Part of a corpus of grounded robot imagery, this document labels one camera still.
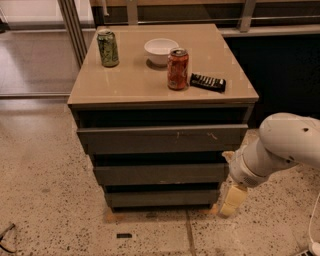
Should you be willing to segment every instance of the metal frame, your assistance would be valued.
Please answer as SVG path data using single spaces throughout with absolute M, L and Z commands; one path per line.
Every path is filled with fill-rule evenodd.
M 58 0 L 65 27 L 68 31 L 74 54 L 81 68 L 87 54 L 87 47 L 80 27 L 74 0 Z
M 254 9 L 256 7 L 256 0 L 246 0 L 241 18 L 239 20 L 238 29 L 240 32 L 248 32 L 251 26 L 251 19 Z

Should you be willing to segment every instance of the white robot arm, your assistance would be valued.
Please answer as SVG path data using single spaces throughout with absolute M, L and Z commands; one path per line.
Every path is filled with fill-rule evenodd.
M 256 187 L 298 163 L 320 168 L 320 120 L 277 113 L 262 122 L 257 140 L 234 153 L 230 176 L 239 185 Z

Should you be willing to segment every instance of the terrazzo floor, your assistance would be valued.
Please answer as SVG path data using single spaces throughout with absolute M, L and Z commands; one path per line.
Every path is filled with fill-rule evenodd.
M 0 92 L 70 92 L 78 72 L 70 49 L 64 32 L 0 34 Z M 243 143 L 256 137 L 249 130 Z M 320 170 L 305 165 L 275 173 L 228 219 L 218 205 L 113 214 L 66 99 L 0 101 L 0 232 L 16 225 L 6 235 L 16 253 L 0 255 L 296 255 L 309 243 L 319 182 Z M 316 241 L 319 227 L 320 206 Z

